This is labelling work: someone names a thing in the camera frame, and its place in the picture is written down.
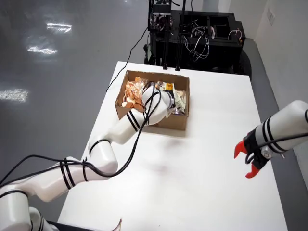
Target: glossy floor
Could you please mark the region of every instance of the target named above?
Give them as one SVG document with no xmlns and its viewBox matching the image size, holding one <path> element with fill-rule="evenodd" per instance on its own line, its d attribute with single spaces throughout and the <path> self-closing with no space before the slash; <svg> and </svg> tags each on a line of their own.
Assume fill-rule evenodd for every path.
<svg viewBox="0 0 308 231">
<path fill-rule="evenodd" d="M 147 27 L 147 7 L 146 0 L 0 2 L 0 176 L 30 154 L 81 157 L 117 61 Z M 143 63 L 145 43 L 146 36 L 131 62 Z M 244 49 L 264 120 L 278 107 L 255 43 Z M 273 167 L 288 228 L 304 230 L 308 196 L 292 155 Z M 29 160 L 10 178 L 50 165 Z M 57 221 L 64 200 L 30 204 Z"/>
</svg>

